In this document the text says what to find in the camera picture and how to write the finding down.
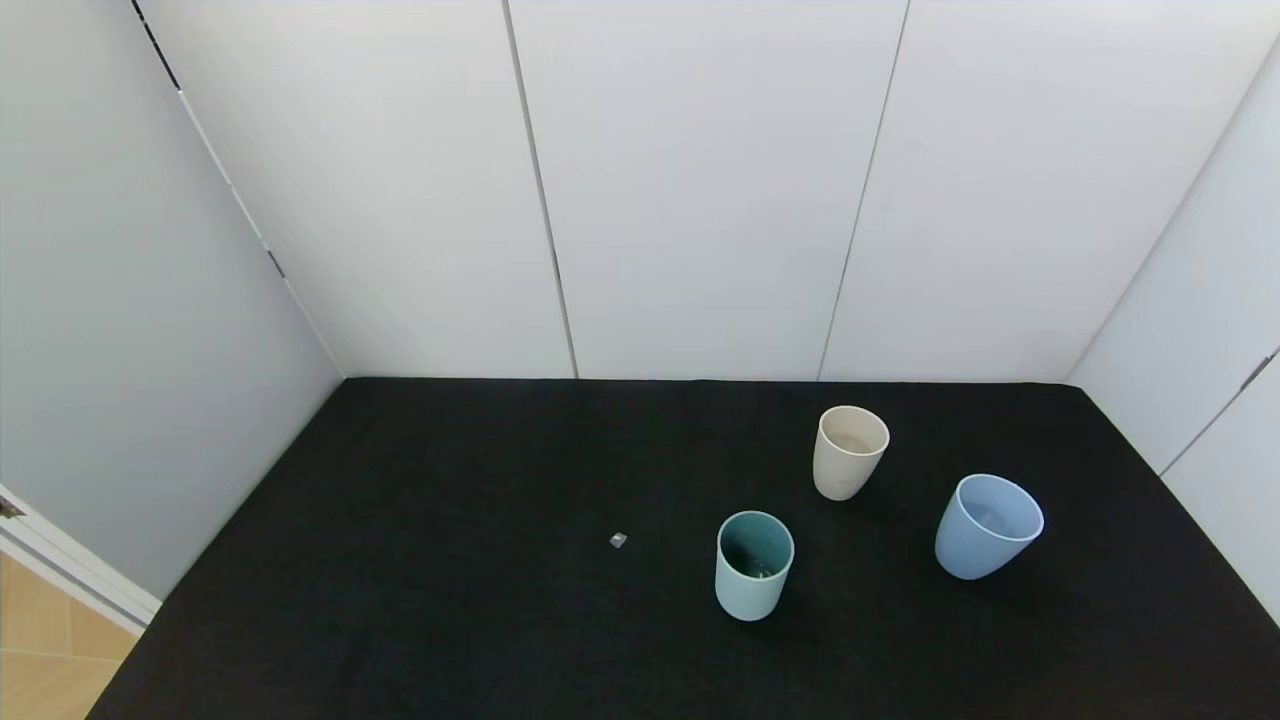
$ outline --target small object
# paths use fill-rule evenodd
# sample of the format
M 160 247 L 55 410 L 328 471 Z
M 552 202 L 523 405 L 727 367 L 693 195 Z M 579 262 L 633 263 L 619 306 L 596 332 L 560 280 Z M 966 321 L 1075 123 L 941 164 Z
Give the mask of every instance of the small object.
M 778 605 L 795 555 L 782 520 L 758 510 L 730 515 L 716 536 L 716 600 L 739 620 L 760 620 Z
M 837 405 L 818 419 L 813 484 L 828 500 L 849 500 L 872 477 L 888 447 L 888 425 L 870 410 Z
M 961 580 L 989 575 L 1044 529 L 1044 514 L 1027 491 L 998 475 L 960 480 L 938 523 L 933 555 Z

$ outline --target black fabric surface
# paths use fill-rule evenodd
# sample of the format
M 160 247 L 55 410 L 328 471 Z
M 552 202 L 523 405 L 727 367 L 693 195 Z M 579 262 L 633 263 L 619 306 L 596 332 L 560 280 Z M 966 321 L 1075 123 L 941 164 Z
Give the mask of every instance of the black fabric surface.
M 892 433 L 844 503 L 810 466 L 840 404 Z M 978 471 L 1046 529 L 963 582 L 933 534 Z M 796 541 L 756 624 L 712 582 L 744 509 Z M 1280 630 L 1074 388 L 361 379 L 91 717 L 1275 719 Z

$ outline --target teal cup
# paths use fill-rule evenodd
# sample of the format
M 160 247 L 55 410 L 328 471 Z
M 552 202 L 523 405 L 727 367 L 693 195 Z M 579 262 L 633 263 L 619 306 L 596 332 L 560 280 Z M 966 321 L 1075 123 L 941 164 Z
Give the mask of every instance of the teal cup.
M 778 605 L 796 546 L 791 530 L 768 512 L 730 515 L 716 536 L 716 600 L 748 623 Z

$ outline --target white wall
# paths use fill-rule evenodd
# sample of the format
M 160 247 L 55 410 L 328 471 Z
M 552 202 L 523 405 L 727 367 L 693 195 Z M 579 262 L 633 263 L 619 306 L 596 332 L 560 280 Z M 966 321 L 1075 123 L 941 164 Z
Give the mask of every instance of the white wall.
M 582 377 L 817 377 L 905 8 L 511 3 Z
M 338 380 L 129 3 L 0 4 L 0 482 L 163 597 Z
M 1061 380 L 1280 3 L 914 0 L 823 379 Z
M 499 0 L 140 4 L 347 374 L 572 375 Z
M 1280 363 L 1165 473 L 1169 489 L 1280 623 Z
M 1162 471 L 1277 345 L 1280 50 L 1272 49 L 1070 382 Z

